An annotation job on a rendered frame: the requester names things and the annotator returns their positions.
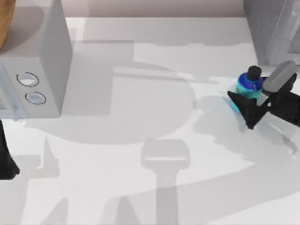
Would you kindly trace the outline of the blue bottle with black cap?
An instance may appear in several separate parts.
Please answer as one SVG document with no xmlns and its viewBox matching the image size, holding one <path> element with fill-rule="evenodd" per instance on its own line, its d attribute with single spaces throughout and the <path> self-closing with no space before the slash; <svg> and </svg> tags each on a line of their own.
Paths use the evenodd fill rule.
<svg viewBox="0 0 300 225">
<path fill-rule="evenodd" d="M 242 73 L 235 85 L 234 93 L 246 99 L 255 100 L 257 105 L 263 90 L 262 69 L 258 66 L 250 66 L 247 72 Z"/>
</svg>

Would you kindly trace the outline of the pale microwave oven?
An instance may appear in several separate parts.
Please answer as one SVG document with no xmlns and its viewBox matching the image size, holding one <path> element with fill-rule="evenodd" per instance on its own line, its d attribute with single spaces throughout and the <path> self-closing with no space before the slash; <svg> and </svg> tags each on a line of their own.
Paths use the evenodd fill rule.
<svg viewBox="0 0 300 225">
<path fill-rule="evenodd" d="M 61 0 L 16 0 L 7 39 L 0 50 L 0 119 L 57 118 L 61 114 L 73 47 Z M 35 87 L 16 75 L 31 72 Z M 25 99 L 29 92 L 46 97 L 43 105 Z"/>
</svg>

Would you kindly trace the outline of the small microwave knob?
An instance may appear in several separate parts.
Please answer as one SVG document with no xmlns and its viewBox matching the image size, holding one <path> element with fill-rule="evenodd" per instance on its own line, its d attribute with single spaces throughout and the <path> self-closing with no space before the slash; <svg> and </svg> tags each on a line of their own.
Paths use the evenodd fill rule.
<svg viewBox="0 0 300 225">
<path fill-rule="evenodd" d="M 26 93 L 25 99 L 33 105 L 43 105 L 46 102 L 45 95 L 37 91 Z"/>
</svg>

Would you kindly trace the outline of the large microwave knob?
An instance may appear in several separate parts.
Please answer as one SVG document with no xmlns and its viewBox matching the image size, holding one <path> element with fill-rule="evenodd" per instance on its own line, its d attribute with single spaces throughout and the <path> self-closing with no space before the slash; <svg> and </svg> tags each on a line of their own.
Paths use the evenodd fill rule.
<svg viewBox="0 0 300 225">
<path fill-rule="evenodd" d="M 39 84 L 39 78 L 31 72 L 23 72 L 16 75 L 17 81 L 25 87 L 35 87 Z"/>
</svg>

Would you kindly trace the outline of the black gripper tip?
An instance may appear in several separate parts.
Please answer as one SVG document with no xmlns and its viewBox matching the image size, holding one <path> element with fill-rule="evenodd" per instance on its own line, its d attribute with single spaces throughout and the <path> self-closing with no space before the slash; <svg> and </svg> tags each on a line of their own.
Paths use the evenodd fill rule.
<svg viewBox="0 0 300 225">
<path fill-rule="evenodd" d="M 19 173 L 20 169 L 8 150 L 3 123 L 0 120 L 0 180 L 12 180 Z"/>
</svg>

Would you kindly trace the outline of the wooden cupboard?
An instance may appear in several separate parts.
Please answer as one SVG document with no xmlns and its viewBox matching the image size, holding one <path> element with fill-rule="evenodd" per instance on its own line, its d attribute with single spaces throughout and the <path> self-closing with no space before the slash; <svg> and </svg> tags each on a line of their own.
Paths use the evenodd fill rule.
<svg viewBox="0 0 300 225">
<path fill-rule="evenodd" d="M 3 48 L 15 11 L 16 0 L 0 0 L 0 50 Z"/>
</svg>

